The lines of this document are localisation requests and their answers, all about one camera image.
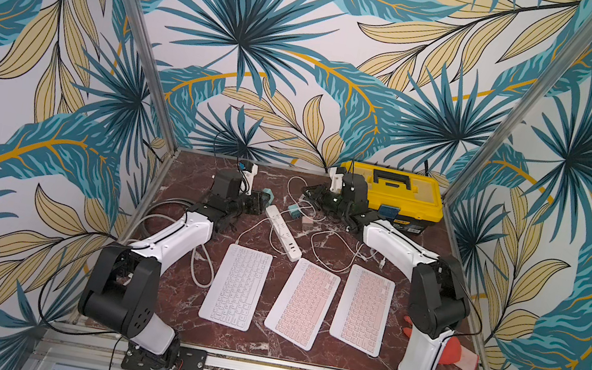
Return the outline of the teal usb charger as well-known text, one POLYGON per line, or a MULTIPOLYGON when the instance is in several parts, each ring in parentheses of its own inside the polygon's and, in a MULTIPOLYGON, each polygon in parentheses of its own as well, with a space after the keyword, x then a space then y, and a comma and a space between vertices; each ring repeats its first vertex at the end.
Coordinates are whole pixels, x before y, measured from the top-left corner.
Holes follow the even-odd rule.
POLYGON ((272 204, 274 200, 274 194, 270 188, 264 188, 261 190, 262 197, 267 205, 272 204))
POLYGON ((294 204, 288 207, 287 213, 290 216, 290 218, 293 218, 294 220, 303 216, 300 206, 294 204))

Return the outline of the white power strip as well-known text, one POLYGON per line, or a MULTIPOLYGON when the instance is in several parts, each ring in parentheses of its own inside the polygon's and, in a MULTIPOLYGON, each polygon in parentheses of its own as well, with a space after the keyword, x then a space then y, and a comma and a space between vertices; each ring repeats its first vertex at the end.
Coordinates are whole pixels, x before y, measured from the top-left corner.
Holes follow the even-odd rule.
POLYGON ((276 205, 269 205, 265 209, 265 215, 272 226, 273 232, 277 235, 277 239, 280 241, 284 254, 292 262, 299 261, 303 256, 302 251, 286 224, 283 213, 276 205))

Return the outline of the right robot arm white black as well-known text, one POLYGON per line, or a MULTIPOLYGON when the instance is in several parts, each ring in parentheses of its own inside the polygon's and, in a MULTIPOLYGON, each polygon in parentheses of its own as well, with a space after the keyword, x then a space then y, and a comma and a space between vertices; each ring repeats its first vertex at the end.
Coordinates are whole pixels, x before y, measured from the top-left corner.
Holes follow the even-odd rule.
POLYGON ((408 238, 368 205, 369 184, 361 174, 335 174, 329 184, 303 188, 305 200, 345 223, 351 234, 377 251, 411 283, 407 315, 412 334, 396 370, 435 370, 443 349, 470 313, 461 265, 408 238))

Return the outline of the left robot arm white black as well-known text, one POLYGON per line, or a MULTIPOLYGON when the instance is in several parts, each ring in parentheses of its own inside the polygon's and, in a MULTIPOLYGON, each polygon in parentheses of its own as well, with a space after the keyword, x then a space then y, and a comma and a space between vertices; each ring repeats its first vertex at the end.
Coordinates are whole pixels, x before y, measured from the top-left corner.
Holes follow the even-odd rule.
POLYGON ((255 165, 221 170, 210 192, 181 218, 141 241, 102 249, 78 303, 81 315, 127 339, 134 349, 173 364, 180 339, 155 311, 160 277, 240 215, 264 211, 270 197, 253 187, 255 165))

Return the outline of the pink keyboard right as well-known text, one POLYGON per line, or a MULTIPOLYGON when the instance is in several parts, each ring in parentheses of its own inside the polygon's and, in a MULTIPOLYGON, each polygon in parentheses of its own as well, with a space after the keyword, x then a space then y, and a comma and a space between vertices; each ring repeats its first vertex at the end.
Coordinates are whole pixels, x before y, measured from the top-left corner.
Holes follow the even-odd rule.
POLYGON ((330 326, 330 335, 378 357, 395 289, 394 281, 354 265, 330 326))

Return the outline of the pink keyboard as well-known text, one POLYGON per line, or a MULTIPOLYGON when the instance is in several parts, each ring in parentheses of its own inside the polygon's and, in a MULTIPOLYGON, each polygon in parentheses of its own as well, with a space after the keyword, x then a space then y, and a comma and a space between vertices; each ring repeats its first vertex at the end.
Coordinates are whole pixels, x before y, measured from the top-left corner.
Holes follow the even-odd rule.
POLYGON ((340 280, 306 259, 298 260, 264 320, 265 326, 302 350, 310 351, 340 280))
POLYGON ((378 357, 395 289, 394 281, 354 265, 330 326, 330 335, 378 357))

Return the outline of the pink keyboard middle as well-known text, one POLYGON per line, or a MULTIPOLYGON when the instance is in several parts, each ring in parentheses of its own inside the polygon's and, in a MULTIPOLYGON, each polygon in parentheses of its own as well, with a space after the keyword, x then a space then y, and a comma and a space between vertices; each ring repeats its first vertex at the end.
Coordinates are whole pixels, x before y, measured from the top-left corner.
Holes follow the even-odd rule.
POLYGON ((265 326, 302 350, 310 351, 340 280, 306 259, 298 260, 264 320, 265 326))

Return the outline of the yellow black toolbox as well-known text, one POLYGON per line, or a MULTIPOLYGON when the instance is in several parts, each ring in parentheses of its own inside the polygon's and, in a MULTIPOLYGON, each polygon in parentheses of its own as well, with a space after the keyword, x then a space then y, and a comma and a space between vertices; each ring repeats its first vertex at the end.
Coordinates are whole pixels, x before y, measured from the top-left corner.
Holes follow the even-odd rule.
POLYGON ((440 185, 432 177, 360 162, 346 162, 336 169, 348 173, 355 186, 366 184, 366 203, 395 228, 414 235, 441 222, 440 185))

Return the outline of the red work glove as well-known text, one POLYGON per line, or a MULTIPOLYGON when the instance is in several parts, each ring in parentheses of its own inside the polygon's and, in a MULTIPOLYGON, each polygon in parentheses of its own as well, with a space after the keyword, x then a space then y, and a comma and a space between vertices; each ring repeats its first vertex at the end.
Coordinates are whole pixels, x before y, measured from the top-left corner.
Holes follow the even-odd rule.
MULTIPOLYGON (((409 339, 407 346, 406 356, 413 357, 415 359, 428 358, 431 355, 431 351, 434 346, 430 341, 425 340, 423 336, 414 336, 416 328, 413 326, 412 320, 409 316, 404 317, 407 327, 405 326, 402 331, 404 335, 409 339)), ((443 353, 438 361, 439 365, 454 365, 460 370, 476 370, 479 363, 479 357, 473 351, 463 347, 458 338, 451 337, 447 340, 443 353)))

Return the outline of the white wireless keyboard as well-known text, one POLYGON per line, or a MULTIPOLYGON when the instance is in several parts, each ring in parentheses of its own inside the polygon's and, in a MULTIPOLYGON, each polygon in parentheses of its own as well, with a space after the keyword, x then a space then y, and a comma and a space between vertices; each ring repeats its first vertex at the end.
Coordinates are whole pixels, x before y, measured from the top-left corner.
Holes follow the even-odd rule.
POLYGON ((231 244, 200 307, 199 318, 248 331, 273 256, 231 244))

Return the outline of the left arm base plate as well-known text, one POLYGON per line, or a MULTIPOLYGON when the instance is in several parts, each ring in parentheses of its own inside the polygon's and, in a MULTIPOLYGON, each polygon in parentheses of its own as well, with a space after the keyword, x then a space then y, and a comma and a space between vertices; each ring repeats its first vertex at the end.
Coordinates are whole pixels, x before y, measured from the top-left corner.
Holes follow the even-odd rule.
POLYGON ((207 356, 206 350, 179 347, 176 344, 162 355, 157 355, 131 343, 121 362, 121 368, 123 370, 204 370, 207 356))

